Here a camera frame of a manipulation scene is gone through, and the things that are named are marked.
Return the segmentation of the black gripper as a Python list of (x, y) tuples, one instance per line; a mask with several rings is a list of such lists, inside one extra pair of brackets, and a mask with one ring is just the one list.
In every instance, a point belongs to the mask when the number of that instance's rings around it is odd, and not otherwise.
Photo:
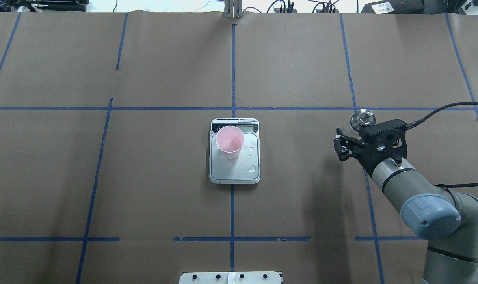
[(354, 137), (336, 134), (333, 145), (339, 161), (356, 158), (368, 174), (372, 174), (381, 162), (389, 158), (396, 164), (401, 164), (407, 158), (404, 134), (381, 134), (360, 143)]

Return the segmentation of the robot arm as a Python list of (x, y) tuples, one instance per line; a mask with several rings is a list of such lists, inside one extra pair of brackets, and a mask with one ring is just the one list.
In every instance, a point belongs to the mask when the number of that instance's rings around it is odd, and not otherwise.
[(407, 160), (404, 135), (358, 140), (338, 130), (341, 161), (356, 158), (398, 211), (428, 241), (423, 284), (478, 284), (478, 198), (432, 185)]

